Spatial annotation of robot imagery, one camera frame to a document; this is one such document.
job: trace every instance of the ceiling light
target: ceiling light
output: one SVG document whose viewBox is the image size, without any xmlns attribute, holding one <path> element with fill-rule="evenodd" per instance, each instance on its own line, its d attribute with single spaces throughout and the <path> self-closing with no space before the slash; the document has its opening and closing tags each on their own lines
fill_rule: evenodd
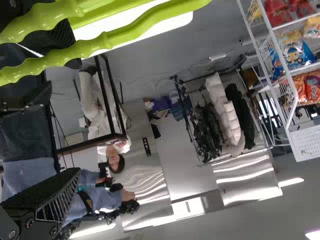
<svg viewBox="0 0 320 240">
<path fill-rule="evenodd" d="M 103 232 L 106 230 L 111 230 L 115 226 L 116 226 L 116 224 L 112 223 L 110 225 L 95 226 L 95 227 L 88 228 L 86 230 L 77 231 L 70 236 L 70 239 L 75 239 L 75 238 L 79 238 L 79 237 L 83 237 L 83 236 L 87 236 L 87 235 L 91 235 L 91 234 L 100 233 L 100 232 Z"/>
<path fill-rule="evenodd" d="M 117 13 L 115 15 L 106 17 L 104 19 L 101 19 L 99 21 L 93 22 L 91 24 L 88 24 L 86 26 L 77 28 L 73 31 L 74 37 L 76 40 L 90 40 L 94 39 L 97 36 L 101 34 L 101 32 L 109 32 L 114 29 L 121 28 L 123 26 L 126 26 L 130 23 L 132 23 L 134 20 L 136 20 L 140 15 L 142 15 L 144 12 L 146 12 L 148 9 L 151 9 L 152 7 L 168 2 L 169 0 L 155 0 L 151 1 L 149 3 L 134 7 L 132 9 Z M 146 38 L 150 38 L 152 36 L 162 34 L 177 28 L 181 28 L 187 24 L 189 24 L 194 18 L 194 12 L 187 12 L 185 14 L 175 16 L 169 19 L 166 19 L 164 21 L 161 21 L 151 27 L 146 33 L 144 33 L 142 36 L 136 38 L 133 41 L 128 41 L 123 44 L 117 45 L 112 49 L 102 49 L 94 52 L 90 57 L 105 53 L 107 51 L 120 48 L 125 45 L 132 44 L 134 42 L 141 41 Z"/>
<path fill-rule="evenodd" d="M 310 240 L 320 240 L 320 230 L 309 232 L 305 236 Z"/>
<path fill-rule="evenodd" d="M 248 179 L 253 179 L 255 177 L 258 177 L 260 175 L 272 172 L 274 170 L 273 167 L 267 168 L 265 170 L 261 170 L 249 175 L 245 175 L 245 176 L 237 176 L 237 177 L 230 177 L 230 178 L 221 178 L 221 179 L 217 179 L 216 183 L 217 184 L 222 184 L 222 183 L 231 183 L 231 182 L 238 182 L 238 181 L 244 181 L 244 180 L 248 180 Z"/>
<path fill-rule="evenodd" d="M 288 179 L 288 180 L 285 180 L 285 181 L 280 181 L 280 182 L 278 183 L 278 186 L 279 186 L 279 188 L 282 188 L 282 187 L 286 187 L 286 186 L 289 186 L 289 185 L 302 183 L 303 181 L 304 181 L 303 178 L 301 178 L 301 177 L 295 177 L 295 178 Z"/>
</svg>

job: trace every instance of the man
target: man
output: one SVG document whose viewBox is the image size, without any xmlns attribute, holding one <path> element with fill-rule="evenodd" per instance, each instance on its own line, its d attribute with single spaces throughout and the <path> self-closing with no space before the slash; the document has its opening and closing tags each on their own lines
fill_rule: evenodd
<svg viewBox="0 0 320 240">
<path fill-rule="evenodd" d="M 88 128 L 88 139 L 98 138 L 111 133 L 106 106 L 102 95 L 97 68 L 90 66 L 79 72 L 81 84 L 81 105 L 84 115 L 91 121 Z M 116 133 L 120 133 L 120 123 L 117 118 L 115 98 L 107 82 L 104 82 L 105 91 L 111 111 L 112 122 Z M 130 120 L 120 108 L 124 126 L 130 127 Z M 130 150 L 131 140 L 122 141 L 111 146 L 98 146 L 97 151 L 100 155 L 105 155 L 109 163 L 110 170 L 114 174 L 120 173 L 125 166 L 125 154 Z"/>
<path fill-rule="evenodd" d="M 18 64 L 17 56 L 21 57 L 19 61 L 22 62 L 28 54 L 15 44 L 3 45 L 11 52 L 7 55 L 6 62 L 0 61 L 0 69 L 7 66 L 7 61 L 10 59 L 13 64 Z M 40 75 L 26 76 L 15 84 L 0 87 L 0 96 L 23 96 L 41 81 Z M 4 169 L 1 202 L 57 173 L 44 108 L 24 113 L 0 113 L 0 159 L 3 160 Z M 99 178 L 98 172 L 82 169 L 79 184 L 88 186 L 104 180 Z M 108 192 L 103 187 L 91 187 L 85 191 L 92 199 L 93 210 L 114 209 L 119 207 L 122 201 L 135 198 L 134 192 L 126 190 Z M 75 194 L 64 224 L 86 214 L 84 202 L 78 194 Z"/>
</svg>

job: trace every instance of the lime green plastic handle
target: lime green plastic handle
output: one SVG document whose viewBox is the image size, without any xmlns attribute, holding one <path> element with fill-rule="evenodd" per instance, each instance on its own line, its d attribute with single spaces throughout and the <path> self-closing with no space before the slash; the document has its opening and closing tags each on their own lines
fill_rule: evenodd
<svg viewBox="0 0 320 240">
<path fill-rule="evenodd" d="M 114 46 L 132 41 L 163 20 L 195 11 L 210 2 L 211 0 L 171 0 L 159 4 L 127 26 L 103 32 L 91 40 L 78 40 L 65 49 L 53 49 L 40 58 L 28 58 L 19 66 L 4 67 L 0 70 L 0 86 L 16 83 L 27 75 L 39 75 L 49 67 L 64 66 L 75 58 L 87 58 L 98 50 L 111 49 Z"/>
<path fill-rule="evenodd" d="M 14 18 L 0 33 L 0 44 L 20 43 L 37 30 L 52 30 L 66 18 L 83 17 L 86 12 L 112 3 L 114 0 L 59 0 L 36 3 L 25 15 Z"/>
<path fill-rule="evenodd" d="M 115 0 L 114 2 L 86 12 L 83 17 L 68 17 L 73 30 L 105 19 L 117 13 L 150 3 L 154 0 Z"/>
</svg>

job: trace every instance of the chip bag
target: chip bag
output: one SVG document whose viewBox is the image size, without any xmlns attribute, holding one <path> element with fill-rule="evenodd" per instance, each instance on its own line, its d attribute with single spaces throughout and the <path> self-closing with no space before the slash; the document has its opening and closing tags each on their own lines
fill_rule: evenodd
<svg viewBox="0 0 320 240">
<path fill-rule="evenodd" d="M 320 70 L 304 74 L 305 94 L 309 104 L 320 102 Z"/>
<path fill-rule="evenodd" d="M 303 40 L 298 40 L 291 44 L 285 44 L 281 49 L 289 70 L 297 69 L 316 62 L 316 57 Z M 273 50 L 271 51 L 270 56 L 274 70 L 272 80 L 276 81 L 286 73 L 280 62 L 278 53 Z"/>
<path fill-rule="evenodd" d="M 311 39 L 320 38 L 320 16 L 311 17 L 306 21 L 303 36 Z"/>
<path fill-rule="evenodd" d="M 301 32 L 299 30 L 295 30 L 292 32 L 284 33 L 276 36 L 278 43 L 280 46 L 288 45 L 299 41 L 302 38 Z"/>
<path fill-rule="evenodd" d="M 299 19 L 315 13 L 316 11 L 312 8 L 310 3 L 307 1 L 300 3 L 296 8 L 296 15 Z"/>
</svg>

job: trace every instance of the black cable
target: black cable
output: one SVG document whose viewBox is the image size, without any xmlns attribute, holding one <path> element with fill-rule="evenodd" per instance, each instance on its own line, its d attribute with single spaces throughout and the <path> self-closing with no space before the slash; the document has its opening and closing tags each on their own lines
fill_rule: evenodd
<svg viewBox="0 0 320 240">
<path fill-rule="evenodd" d="M 50 102 L 50 106 L 51 106 L 51 109 L 52 109 L 52 112 L 53 112 L 53 115 L 54 115 L 54 122 L 55 122 L 55 123 L 56 123 L 56 121 L 58 122 L 58 125 L 59 125 L 59 127 L 60 127 L 60 129 L 61 129 L 61 132 L 62 132 L 62 135 L 63 135 L 63 138 L 64 138 L 64 140 L 65 140 L 65 143 L 66 143 L 67 146 L 69 147 L 69 143 L 68 143 L 68 141 L 67 141 L 66 135 L 65 135 L 64 130 L 62 129 L 61 124 L 60 124 L 60 122 L 59 122 L 59 120 L 58 120 L 58 118 L 57 118 L 57 116 L 56 116 L 56 114 L 55 114 L 55 111 L 54 111 L 54 108 L 53 108 L 52 105 L 51 105 L 51 102 Z M 74 158 L 73 158 L 73 156 L 72 156 L 72 152 L 70 152 L 70 156 L 71 156 L 72 166 L 75 167 L 75 163 L 74 163 Z"/>
<path fill-rule="evenodd" d="M 59 135 L 59 131 L 58 131 L 58 126 L 57 126 L 57 122 L 56 122 L 56 114 L 55 114 L 52 106 L 51 106 L 51 109 L 52 109 L 52 117 L 54 119 L 55 129 L 56 129 L 56 132 L 58 134 L 58 140 L 59 140 L 60 148 L 62 148 L 61 141 L 60 141 L 60 135 Z M 67 169 L 68 167 L 67 167 L 67 163 L 66 163 L 66 159 L 65 159 L 64 153 L 62 153 L 62 157 L 63 157 L 65 168 Z"/>
</svg>

